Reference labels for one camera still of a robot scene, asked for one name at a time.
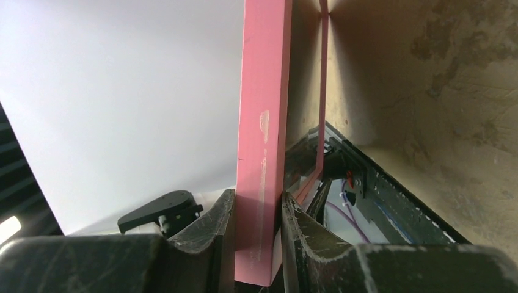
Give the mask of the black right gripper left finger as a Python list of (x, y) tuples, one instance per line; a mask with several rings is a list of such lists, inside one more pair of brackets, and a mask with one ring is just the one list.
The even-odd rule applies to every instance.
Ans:
[(171, 238), (45, 236), (1, 247), (2, 292), (232, 292), (235, 191)]

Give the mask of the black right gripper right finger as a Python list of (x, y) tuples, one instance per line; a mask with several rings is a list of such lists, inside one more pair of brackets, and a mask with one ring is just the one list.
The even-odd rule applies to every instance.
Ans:
[(516, 292), (517, 266), (476, 245), (351, 245), (283, 194), (286, 292)]

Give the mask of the pink wooden picture frame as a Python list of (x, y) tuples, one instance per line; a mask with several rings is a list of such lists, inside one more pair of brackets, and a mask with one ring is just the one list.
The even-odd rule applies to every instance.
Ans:
[(329, 5), (321, 6), (321, 81), (316, 168), (303, 189), (284, 188), (293, 1), (246, 1), (236, 178), (235, 280), (268, 287), (282, 266), (281, 197), (306, 204), (323, 170)]

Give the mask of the clear glass pane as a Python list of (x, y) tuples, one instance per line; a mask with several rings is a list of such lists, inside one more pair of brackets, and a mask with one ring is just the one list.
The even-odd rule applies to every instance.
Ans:
[(321, 6), (293, 1), (284, 188), (303, 189), (316, 168), (321, 81)]

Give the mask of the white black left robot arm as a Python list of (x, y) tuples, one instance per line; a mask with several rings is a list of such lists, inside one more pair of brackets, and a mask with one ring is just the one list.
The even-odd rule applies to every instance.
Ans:
[(169, 238), (196, 221), (203, 206), (187, 190), (176, 190), (127, 213), (118, 219), (119, 231), (125, 234), (133, 228), (149, 223), (159, 225), (162, 234)]

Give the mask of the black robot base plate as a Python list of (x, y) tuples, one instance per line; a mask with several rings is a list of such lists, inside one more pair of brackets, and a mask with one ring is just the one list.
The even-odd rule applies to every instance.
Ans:
[(469, 241), (441, 219), (414, 194), (361, 152), (337, 130), (327, 125), (331, 137), (324, 140), (322, 185), (304, 212), (323, 223), (324, 202), (332, 181), (340, 179), (340, 196), (373, 222), (394, 244), (457, 245)]

